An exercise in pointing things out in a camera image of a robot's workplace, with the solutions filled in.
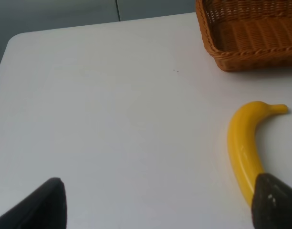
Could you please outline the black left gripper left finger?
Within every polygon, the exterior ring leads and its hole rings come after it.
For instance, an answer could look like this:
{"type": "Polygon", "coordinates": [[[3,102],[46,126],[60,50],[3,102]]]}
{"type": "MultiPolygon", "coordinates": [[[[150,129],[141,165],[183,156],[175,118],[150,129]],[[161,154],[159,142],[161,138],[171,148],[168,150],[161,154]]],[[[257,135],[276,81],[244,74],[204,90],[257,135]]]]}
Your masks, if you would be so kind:
{"type": "Polygon", "coordinates": [[[65,186],[52,177],[0,216],[0,229],[66,229],[65,186]]]}

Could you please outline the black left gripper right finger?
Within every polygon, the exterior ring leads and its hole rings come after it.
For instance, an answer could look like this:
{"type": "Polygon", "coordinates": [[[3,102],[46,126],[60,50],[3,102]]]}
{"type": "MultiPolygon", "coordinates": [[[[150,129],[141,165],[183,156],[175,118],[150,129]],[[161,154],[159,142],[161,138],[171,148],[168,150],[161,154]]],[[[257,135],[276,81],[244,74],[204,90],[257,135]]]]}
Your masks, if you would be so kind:
{"type": "Polygon", "coordinates": [[[292,188],[272,174],[259,174],[251,213],[256,229],[292,229],[292,188]]]}

